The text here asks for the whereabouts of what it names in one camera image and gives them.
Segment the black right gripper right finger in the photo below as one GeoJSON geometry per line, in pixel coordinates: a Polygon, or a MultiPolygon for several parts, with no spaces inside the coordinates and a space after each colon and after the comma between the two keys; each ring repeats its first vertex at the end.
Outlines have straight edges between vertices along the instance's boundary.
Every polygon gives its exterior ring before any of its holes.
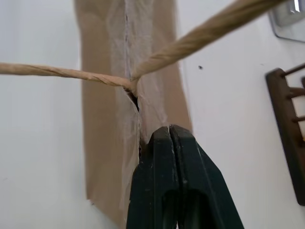
{"type": "Polygon", "coordinates": [[[191,132],[170,126],[180,182],[180,229],[244,228],[224,177],[191,132]]]}

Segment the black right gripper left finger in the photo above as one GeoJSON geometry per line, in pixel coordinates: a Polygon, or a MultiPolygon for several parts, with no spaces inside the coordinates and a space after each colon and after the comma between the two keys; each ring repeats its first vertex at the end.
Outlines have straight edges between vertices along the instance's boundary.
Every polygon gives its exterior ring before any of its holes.
{"type": "Polygon", "coordinates": [[[168,128],[153,132],[139,154],[132,176],[126,228],[174,229],[178,218],[179,181],[168,128]]]}

